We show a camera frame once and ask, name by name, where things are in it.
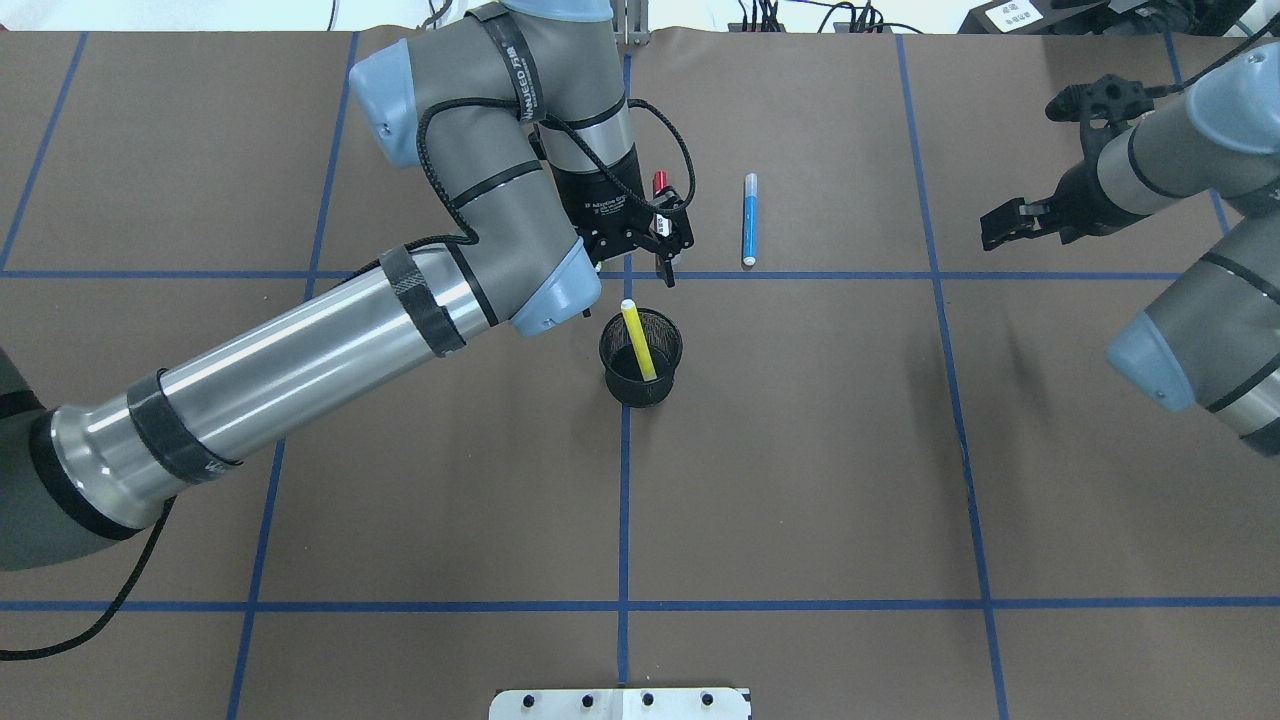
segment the label sticker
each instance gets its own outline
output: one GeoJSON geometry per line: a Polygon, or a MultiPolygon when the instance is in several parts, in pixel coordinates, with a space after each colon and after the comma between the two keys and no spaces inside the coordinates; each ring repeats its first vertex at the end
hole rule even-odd
{"type": "Polygon", "coordinates": [[[1044,19],[1044,15],[1036,9],[1030,0],[1005,3],[987,10],[987,17],[996,23],[996,29],[1000,32],[1011,32],[1044,19]]]}

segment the light blue cap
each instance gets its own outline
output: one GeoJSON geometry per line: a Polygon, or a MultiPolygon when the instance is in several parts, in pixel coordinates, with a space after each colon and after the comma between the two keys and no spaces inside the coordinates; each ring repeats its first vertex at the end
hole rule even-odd
{"type": "Polygon", "coordinates": [[[1247,50],[1196,82],[1187,91],[1187,115],[1236,152],[1280,152],[1280,45],[1247,50]]]}
{"type": "Polygon", "coordinates": [[[408,44],[402,38],[356,63],[348,79],[383,155],[397,168],[416,167],[417,99],[408,44]]]}
{"type": "Polygon", "coordinates": [[[502,0],[502,4],[535,18],[599,23],[613,19],[609,0],[502,0]]]}
{"type": "Polygon", "coordinates": [[[520,334],[534,337],[572,319],[599,299],[600,277],[579,238],[547,282],[511,318],[511,324],[520,334]]]}
{"type": "Polygon", "coordinates": [[[1196,402],[1187,373],[1151,315],[1138,313],[1107,345],[1107,363],[1165,410],[1178,413],[1196,402]]]}

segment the pen holder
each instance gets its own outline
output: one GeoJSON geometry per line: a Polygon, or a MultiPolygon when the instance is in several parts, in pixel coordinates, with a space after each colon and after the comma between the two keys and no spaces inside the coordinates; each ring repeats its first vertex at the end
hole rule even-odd
{"type": "Polygon", "coordinates": [[[636,363],[636,354],[621,313],[614,315],[600,333],[600,363],[604,364],[604,384],[618,402],[632,407],[649,407],[671,395],[685,342],[676,324],[666,315],[648,307],[637,310],[658,378],[646,382],[640,375],[640,365],[636,363]]]}

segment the blue marker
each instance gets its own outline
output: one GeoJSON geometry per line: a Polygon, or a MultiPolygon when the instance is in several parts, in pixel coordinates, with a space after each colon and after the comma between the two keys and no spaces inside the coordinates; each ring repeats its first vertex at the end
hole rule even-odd
{"type": "Polygon", "coordinates": [[[755,173],[746,173],[746,187],[742,192],[742,264],[755,265],[755,173]]]}

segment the yellow marker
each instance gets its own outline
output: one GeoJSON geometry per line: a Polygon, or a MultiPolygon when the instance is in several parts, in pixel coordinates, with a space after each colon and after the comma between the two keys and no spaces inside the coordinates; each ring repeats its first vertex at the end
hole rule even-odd
{"type": "Polygon", "coordinates": [[[640,366],[640,377],[645,382],[658,379],[658,372],[653,369],[653,356],[649,355],[649,341],[645,340],[644,327],[640,325],[640,311],[636,310],[634,300],[622,301],[622,319],[627,323],[631,347],[636,351],[636,365],[640,366]]]}

